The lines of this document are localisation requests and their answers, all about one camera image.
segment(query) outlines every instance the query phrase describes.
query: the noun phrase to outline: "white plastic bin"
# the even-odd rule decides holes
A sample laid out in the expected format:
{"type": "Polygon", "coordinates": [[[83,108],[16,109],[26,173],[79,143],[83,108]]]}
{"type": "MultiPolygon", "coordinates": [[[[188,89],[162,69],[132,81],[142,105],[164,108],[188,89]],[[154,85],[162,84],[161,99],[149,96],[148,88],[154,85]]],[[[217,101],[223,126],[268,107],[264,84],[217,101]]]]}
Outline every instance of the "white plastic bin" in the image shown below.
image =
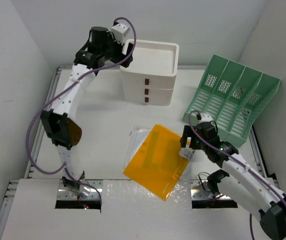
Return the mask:
{"type": "MultiPolygon", "coordinates": [[[[133,39],[127,40],[124,52],[133,39]]],[[[121,67],[127,101],[168,106],[177,74],[179,46],[175,43],[137,40],[133,62],[121,67]]]]}

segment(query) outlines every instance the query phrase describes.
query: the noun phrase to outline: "white wall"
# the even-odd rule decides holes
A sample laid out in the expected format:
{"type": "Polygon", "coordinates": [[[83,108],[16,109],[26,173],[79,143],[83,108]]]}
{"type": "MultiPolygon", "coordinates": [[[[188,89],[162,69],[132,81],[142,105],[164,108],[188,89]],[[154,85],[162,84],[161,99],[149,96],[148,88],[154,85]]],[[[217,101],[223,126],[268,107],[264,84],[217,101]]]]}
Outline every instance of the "white wall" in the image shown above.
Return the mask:
{"type": "Polygon", "coordinates": [[[286,1],[270,0],[241,62],[282,79],[274,99],[255,122],[268,169],[286,191],[286,1]]]}
{"type": "Polygon", "coordinates": [[[0,206],[8,181],[24,176],[25,132],[51,76],[10,0],[0,0],[0,206]]]}
{"type": "Polygon", "coordinates": [[[129,18],[144,40],[176,42],[181,65],[237,60],[267,0],[11,0],[48,63],[71,64],[92,26],[129,18]]]}

